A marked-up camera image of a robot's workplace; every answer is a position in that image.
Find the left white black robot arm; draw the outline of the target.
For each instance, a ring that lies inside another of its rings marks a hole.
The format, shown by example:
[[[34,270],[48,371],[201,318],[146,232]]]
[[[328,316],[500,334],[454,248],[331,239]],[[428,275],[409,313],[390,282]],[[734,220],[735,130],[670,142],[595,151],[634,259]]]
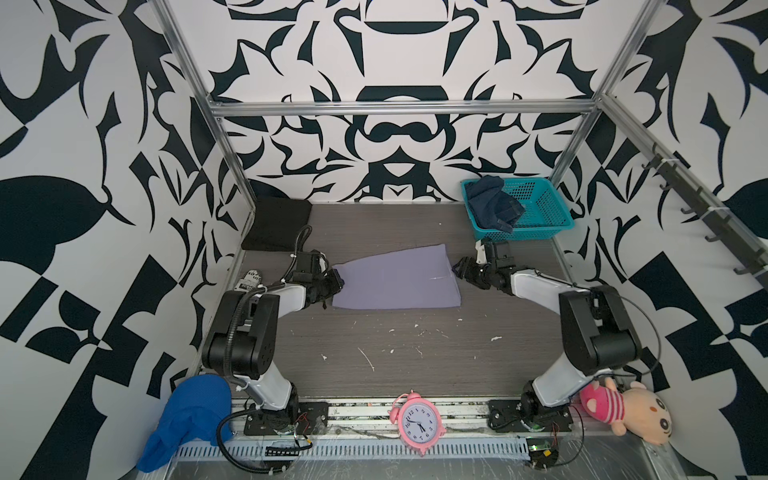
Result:
[[[265,284],[252,269],[224,293],[203,345],[203,367],[254,402],[246,415],[248,433],[286,432],[299,417],[297,389],[274,361],[279,319],[326,306],[344,286],[323,252],[304,249],[311,233],[309,225],[299,229],[278,281]]]

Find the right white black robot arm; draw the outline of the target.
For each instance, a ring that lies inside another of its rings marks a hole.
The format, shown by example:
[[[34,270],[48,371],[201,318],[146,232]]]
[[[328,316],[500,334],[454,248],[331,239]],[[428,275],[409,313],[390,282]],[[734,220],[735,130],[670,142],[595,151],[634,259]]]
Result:
[[[624,300],[613,287],[577,286],[517,263],[509,241],[483,239],[475,248],[474,256],[452,266],[454,275],[557,314],[563,350],[545,373],[525,384],[517,401],[489,403],[488,426],[497,432],[516,425],[534,432],[564,427],[577,393],[641,357],[641,341]]]

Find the black skirt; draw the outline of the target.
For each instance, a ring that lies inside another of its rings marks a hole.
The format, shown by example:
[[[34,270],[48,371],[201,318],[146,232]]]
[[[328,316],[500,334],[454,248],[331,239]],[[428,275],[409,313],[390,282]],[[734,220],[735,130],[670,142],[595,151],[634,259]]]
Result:
[[[309,223],[312,204],[277,197],[256,199],[254,222],[241,243],[246,251],[290,252],[299,231]]]

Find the purple grey skirt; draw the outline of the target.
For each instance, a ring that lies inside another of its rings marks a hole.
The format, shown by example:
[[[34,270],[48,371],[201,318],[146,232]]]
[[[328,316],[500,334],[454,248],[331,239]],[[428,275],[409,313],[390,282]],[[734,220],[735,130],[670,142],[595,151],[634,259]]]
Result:
[[[344,286],[332,305],[349,310],[457,308],[461,294],[444,244],[369,256],[335,267]]]

